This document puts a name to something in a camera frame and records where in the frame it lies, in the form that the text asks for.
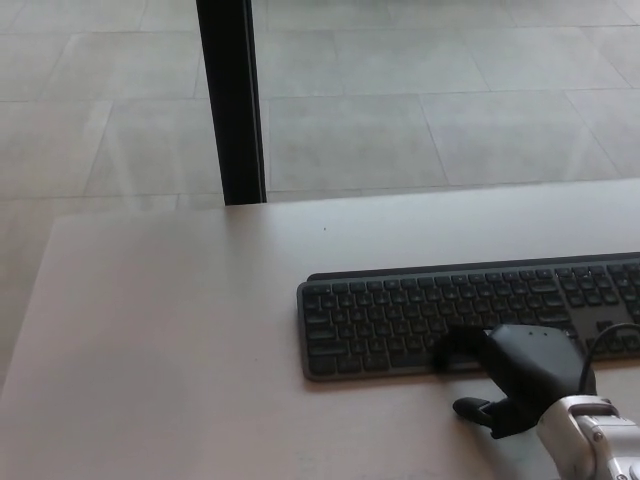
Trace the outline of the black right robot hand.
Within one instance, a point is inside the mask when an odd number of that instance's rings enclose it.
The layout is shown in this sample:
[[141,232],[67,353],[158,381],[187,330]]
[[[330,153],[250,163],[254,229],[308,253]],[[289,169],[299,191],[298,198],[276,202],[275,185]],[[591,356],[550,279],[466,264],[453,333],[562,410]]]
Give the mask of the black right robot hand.
[[486,427],[494,439],[535,427],[558,400],[574,395],[595,395],[591,369],[581,379],[584,357],[563,331],[543,326],[454,326],[438,340],[431,365],[435,371],[451,369],[453,358],[469,357],[478,363],[505,397],[496,402],[465,397],[453,404],[462,419]]

